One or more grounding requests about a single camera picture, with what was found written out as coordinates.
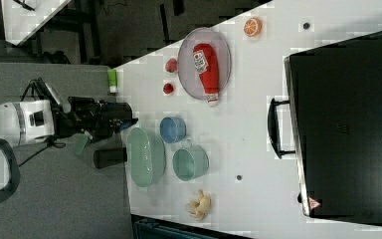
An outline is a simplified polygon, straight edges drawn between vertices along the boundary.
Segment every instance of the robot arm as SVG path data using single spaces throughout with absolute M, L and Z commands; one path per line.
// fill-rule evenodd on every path
M 25 102 L 29 90 L 34 101 Z M 86 131 L 91 142 L 97 142 L 137 121 L 128 104 L 75 97 L 67 103 L 42 79 L 30 81 L 21 102 L 0 105 L 0 202 L 10 197 L 20 182 L 12 147 L 40 142 L 57 146 L 58 138 Z

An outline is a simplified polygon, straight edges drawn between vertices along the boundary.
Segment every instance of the black cable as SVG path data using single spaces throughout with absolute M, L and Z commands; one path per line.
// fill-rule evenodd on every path
M 50 147 L 55 147 L 55 148 L 64 148 L 66 145 L 63 142 L 56 142 L 56 138 L 54 137 L 48 137 L 48 145 L 39 151 L 35 152 L 33 155 L 29 156 L 26 160 L 24 160 L 22 163 L 18 164 L 18 167 L 22 167 L 24 164 L 26 164 L 28 161 L 33 159 L 33 157 L 37 156 L 39 153 L 43 152 L 44 150 L 50 148 Z
M 37 100 L 36 97 L 35 97 L 35 94 L 34 94 L 34 87 L 32 87 L 32 89 L 30 90 L 30 94 L 31 94 L 31 98 L 33 98 L 33 100 Z
M 103 6 L 104 14 L 105 14 L 106 16 L 108 16 L 108 15 L 110 14 L 110 9 L 109 9 L 109 8 L 110 8 L 110 7 L 115 7 L 115 6 L 117 6 L 117 5 L 126 7 L 126 5 L 127 5 L 126 0 L 124 0 L 123 3 L 121 3 L 121 2 L 117 2 L 117 3 L 115 3 L 115 4 L 107 5 L 106 7 Z
M 29 84 L 29 86 L 26 88 L 23 95 L 21 96 L 21 102 L 24 102 L 24 99 L 26 98 L 27 93 L 29 92 L 30 88 L 31 88 L 31 85 Z
M 34 8 L 30 7 L 29 5 L 26 4 L 26 0 L 20 1 L 20 0 L 14 0 L 14 2 L 18 3 L 23 7 L 24 9 L 27 9 L 29 11 L 34 11 Z

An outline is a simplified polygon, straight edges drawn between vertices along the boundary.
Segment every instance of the white table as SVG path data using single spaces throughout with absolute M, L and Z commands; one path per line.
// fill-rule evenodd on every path
M 259 39 L 249 39 L 243 26 L 251 16 L 264 22 Z M 311 28 L 302 30 L 309 22 Z M 181 116 L 194 143 L 208 152 L 208 174 L 190 182 L 173 172 L 176 144 L 166 144 L 167 167 L 147 191 L 128 177 L 131 213 L 251 238 L 382 238 L 382 227 L 314 220 L 303 216 L 296 161 L 279 160 L 269 144 L 267 114 L 270 99 L 287 97 L 284 58 L 297 51 L 327 45 L 382 30 L 382 1 L 276 0 L 212 28 L 226 38 L 232 72 L 220 104 L 189 97 L 176 74 L 164 71 L 181 42 L 117 68 L 121 102 L 131 104 L 139 125 L 158 132 L 166 116 Z M 176 87 L 162 93 L 164 83 Z M 283 142 L 292 148 L 288 109 L 283 108 Z M 126 139 L 128 131 L 123 133 Z M 236 175 L 243 175 L 238 181 Z M 184 210 L 198 189 L 212 195 L 213 209 L 203 222 Z
M 14 45 L 22 44 L 69 2 L 71 0 L 26 0 L 26 4 L 35 8 L 29 11 L 13 0 L 1 0 L 5 40 Z

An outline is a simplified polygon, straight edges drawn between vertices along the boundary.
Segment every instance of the gray floor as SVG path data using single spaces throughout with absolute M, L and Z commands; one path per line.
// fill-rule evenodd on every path
M 61 96 L 112 100 L 107 95 L 107 67 L 0 64 L 0 104 L 19 101 L 31 79 L 42 77 Z M 20 168 L 21 182 L 0 204 L 0 239 L 132 238 L 124 167 L 97 170 L 96 149 L 75 155 L 76 136 L 62 140 L 66 148 L 50 148 Z M 18 163 L 45 145 L 14 149 Z
M 86 0 L 76 1 L 82 1 L 84 10 L 87 10 Z M 183 39 L 196 28 L 211 27 L 269 0 L 183 0 L 183 2 L 184 12 L 175 16 L 172 0 L 96 0 L 100 63 L 112 67 L 125 64 Z M 168 38 L 163 31 L 160 13 L 162 4 L 166 13 Z M 68 7 L 74 7 L 74 1 Z M 93 55 L 90 26 L 87 24 L 85 33 L 88 54 Z M 43 31 L 40 34 L 43 52 L 64 51 L 72 64 L 80 63 L 77 34 L 58 31 Z

